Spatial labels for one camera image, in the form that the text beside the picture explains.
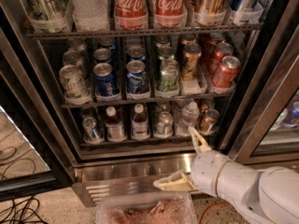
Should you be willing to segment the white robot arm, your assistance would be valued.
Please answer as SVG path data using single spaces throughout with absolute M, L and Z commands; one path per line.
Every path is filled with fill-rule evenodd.
M 298 173 L 280 166 L 254 170 L 212 149 L 195 128 L 189 132 L 196 151 L 191 171 L 156 180 L 156 188 L 221 198 L 250 224 L 299 224 Z

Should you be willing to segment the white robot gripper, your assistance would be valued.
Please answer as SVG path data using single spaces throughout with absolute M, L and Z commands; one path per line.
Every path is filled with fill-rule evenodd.
M 230 159 L 216 150 L 211 150 L 206 139 L 193 127 L 189 127 L 196 157 L 191 175 L 183 171 L 155 180 L 153 186 L 164 191 L 193 191 L 198 189 L 213 197 L 217 196 L 217 182 L 224 165 Z

